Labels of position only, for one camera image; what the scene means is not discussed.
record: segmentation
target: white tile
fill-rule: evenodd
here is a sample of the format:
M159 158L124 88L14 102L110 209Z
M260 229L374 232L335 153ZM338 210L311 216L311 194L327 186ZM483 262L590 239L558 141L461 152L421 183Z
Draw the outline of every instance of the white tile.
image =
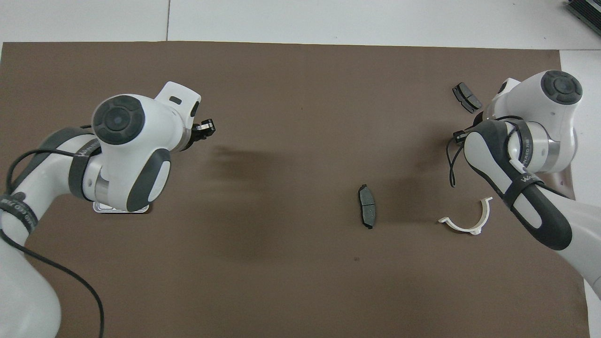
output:
M0 0L0 42L166 40L169 0Z
M169 40L601 49L562 1L171 0Z
M576 200L601 206L601 51L560 51L561 69L582 84L582 102L574 117L578 151L572 161ZM591 338L601 338L601 300L585 281Z

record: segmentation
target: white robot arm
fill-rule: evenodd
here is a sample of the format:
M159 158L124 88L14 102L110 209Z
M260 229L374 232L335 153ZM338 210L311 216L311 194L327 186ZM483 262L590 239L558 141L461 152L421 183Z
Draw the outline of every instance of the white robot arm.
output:
M578 80L551 70L507 79L485 118L459 135L469 165L523 226L565 258L601 298L601 208L548 188L534 173L561 171L576 151Z
M55 337L58 331L56 293L16 248L52 201L72 193L121 210L148 205L165 186L169 153L215 131L211 119L193 124L200 100L173 82L154 99L111 97L93 114L94 134L81 128L55 132L15 182L7 180L0 197L0 337Z

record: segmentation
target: black cable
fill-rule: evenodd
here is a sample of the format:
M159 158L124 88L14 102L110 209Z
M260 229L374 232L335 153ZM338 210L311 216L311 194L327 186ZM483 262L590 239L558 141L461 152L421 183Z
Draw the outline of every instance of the black cable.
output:
M457 149L455 156L453 156L453 160L451 160L451 156L449 155L449 146L453 141L454 138L451 138L449 142L447 142L447 161L449 163L449 184L452 188L455 188L457 182L455 181L455 171L453 171L453 167L455 166L455 160L457 160L457 157L459 156L459 153L463 150L464 145L462 144L459 147L459 149Z
M70 152L66 152L64 150L58 150L58 149L34 149L34 150L30 150L28 152L21 154L16 160L13 161L13 163L8 168L8 173L7 173L7 177L6 177L6 194L10 195L14 191L13 172L14 172L14 169L17 167L17 165L23 159L25 159L27 156L32 155L32 154L41 154L41 153L52 153L52 154L59 154L59 155L65 155L65 156L71 156L71 157L73 157L75 155L74 153L70 153ZM60 265L59 263L53 262L52 260L50 260L40 254L37 254L37 253L23 247L22 245L19 245L18 243L14 242L11 238L9 238L6 235L6 233L4 233L4 230L2 228L0 228L0 238L2 238L11 247L13 247L17 250L20 250L23 253L41 261L41 262L44 262L56 269L59 269L59 270L65 272L66 274L75 278L78 282L82 283L83 286L85 286L90 291L90 293L92 293L92 296L94 296L96 303L98 303L98 311L100 312L99 337L102 338L102 336L104 335L104 330L105 330L105 312L102 307L102 301L100 300L100 297L98 296L98 294L96 293L96 290L94 290L92 285L90 285L87 281L85 281L85 279L83 279L81 276L79 276L75 272L67 269L66 267Z
M504 144L505 145L505 152L507 154L509 154L509 139L511 138L511 136L513 134L517 133L517 139L520 141L520 149L522 148L522 137L520 137L521 136L520 129L517 126L517 124L511 123L511 122L507 122L507 123L509 123L510 125L513 126L513 128L511 129L511 131L507 134L507 138L505 139L505 144Z
M521 118L519 116L516 116L516 115L507 115L507 116L503 116L503 117L500 117L500 118L496 118L495 120L496 121L501 121L501 120L505 120L507 118L515 118L516 120L523 120L523 118Z
M98 303L98 310L100 311L100 333L99 333L98 337L102 338L102 336L104 335L104 330L105 330L105 311L102 307L102 301L100 300L100 296L98 296L98 294L96 293L96 290L94 290L92 285L88 284L88 282L85 281L85 279L83 279L80 275L65 268L64 266L60 265L59 263L53 262L52 260L50 260L40 254L37 254L22 245L19 245L18 243L13 241L10 237L8 237L6 235L6 233L4 233L3 229L0 229L0 237L11 247L18 249L20 251L23 251L24 253L26 253L27 255L29 255L33 258L40 260L56 269L59 269L62 272L65 272L66 274L70 275L71 277L77 279L78 282L82 283L92 293L92 296L94 296L96 303Z
M21 154L21 156L19 156L16 160L14 160L13 163L8 168L8 173L6 175L6 194L7 195L12 194L14 191L13 172L14 172L14 168L17 166L17 164L19 164L19 162L21 162L23 159L25 159L27 156L29 156L31 154L41 154L41 153L53 153L53 154L71 156L71 157L73 157L75 155L73 153L65 152L64 150L58 150L58 149L34 149L34 150L30 150L26 153Z

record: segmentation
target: black joint cap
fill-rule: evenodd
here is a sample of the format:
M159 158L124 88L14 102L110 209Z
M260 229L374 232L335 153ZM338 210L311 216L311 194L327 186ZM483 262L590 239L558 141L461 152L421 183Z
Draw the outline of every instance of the black joint cap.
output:
M476 95L463 82L460 82L453 88L453 94L457 101L461 102L461 106L472 114L482 108L482 102L478 100Z
M582 98L582 86L572 75L560 70L546 72L540 80L545 95L561 105L573 105Z
M366 184L359 188L359 203L361 204L363 225L368 229L373 229L376 222L376 202Z
M104 101L92 120L96 136L108 144L125 144L140 134L145 115L138 99L119 95Z

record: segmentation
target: brown mat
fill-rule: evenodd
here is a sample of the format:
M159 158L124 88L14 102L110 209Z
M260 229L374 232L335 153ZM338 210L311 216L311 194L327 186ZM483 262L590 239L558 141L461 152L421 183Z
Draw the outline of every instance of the brown mat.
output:
M444 146L507 77L559 69L557 51L249 43L5 43L1 177L103 99L203 96L217 132L172 156L148 215L60 197L28 240L85 277L106 337L588 337L582 278L539 244ZM377 203L361 224L357 190ZM471 225L493 196L482 234ZM58 337L91 337L97 309L33 262L63 307Z

